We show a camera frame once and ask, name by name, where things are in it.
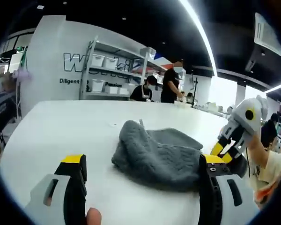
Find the workbench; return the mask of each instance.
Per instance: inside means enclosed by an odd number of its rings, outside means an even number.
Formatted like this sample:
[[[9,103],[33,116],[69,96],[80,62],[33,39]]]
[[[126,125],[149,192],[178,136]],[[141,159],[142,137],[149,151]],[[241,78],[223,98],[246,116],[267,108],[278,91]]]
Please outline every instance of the workbench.
[[[31,189],[54,173],[69,154],[87,158],[86,209],[101,211],[102,225],[197,225],[199,195],[141,186],[111,163],[119,132],[127,120],[146,129],[176,128],[210,153],[227,120],[174,104],[129,101],[48,101],[38,103],[10,137],[0,172],[23,208]]]

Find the gray towel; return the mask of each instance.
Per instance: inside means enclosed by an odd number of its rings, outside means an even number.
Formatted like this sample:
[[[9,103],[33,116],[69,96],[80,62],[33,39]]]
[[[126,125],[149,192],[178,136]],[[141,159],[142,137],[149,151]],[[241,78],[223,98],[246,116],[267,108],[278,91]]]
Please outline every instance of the gray towel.
[[[203,146],[172,129],[148,130],[127,121],[111,161],[122,172],[156,188],[187,191],[199,179],[199,157]]]

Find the black hair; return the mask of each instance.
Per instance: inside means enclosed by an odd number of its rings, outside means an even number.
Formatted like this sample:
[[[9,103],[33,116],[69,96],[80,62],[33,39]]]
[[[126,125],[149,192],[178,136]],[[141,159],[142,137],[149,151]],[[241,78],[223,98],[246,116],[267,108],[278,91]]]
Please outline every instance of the black hair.
[[[148,76],[146,79],[146,83],[149,83],[151,85],[157,85],[157,79],[153,75]]]
[[[276,113],[273,113],[271,116],[271,121],[273,122],[278,122],[279,121],[279,116]]]

